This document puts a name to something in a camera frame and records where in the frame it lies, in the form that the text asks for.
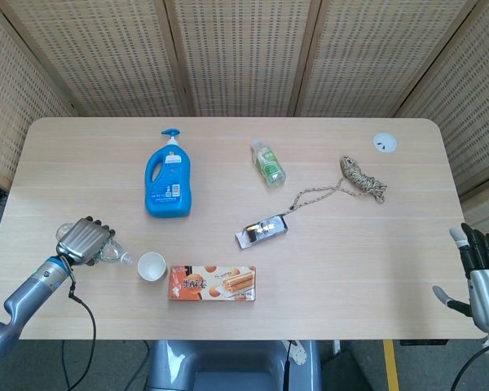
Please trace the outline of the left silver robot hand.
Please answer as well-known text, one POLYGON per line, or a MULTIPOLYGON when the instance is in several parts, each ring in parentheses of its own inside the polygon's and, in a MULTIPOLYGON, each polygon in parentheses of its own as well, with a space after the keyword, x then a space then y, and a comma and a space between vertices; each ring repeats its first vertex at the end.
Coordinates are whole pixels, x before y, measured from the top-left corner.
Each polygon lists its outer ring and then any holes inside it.
POLYGON ((115 230, 100 220, 82 217, 58 239, 57 257, 71 266, 93 266, 104 259, 104 249, 112 243, 115 234, 115 230))

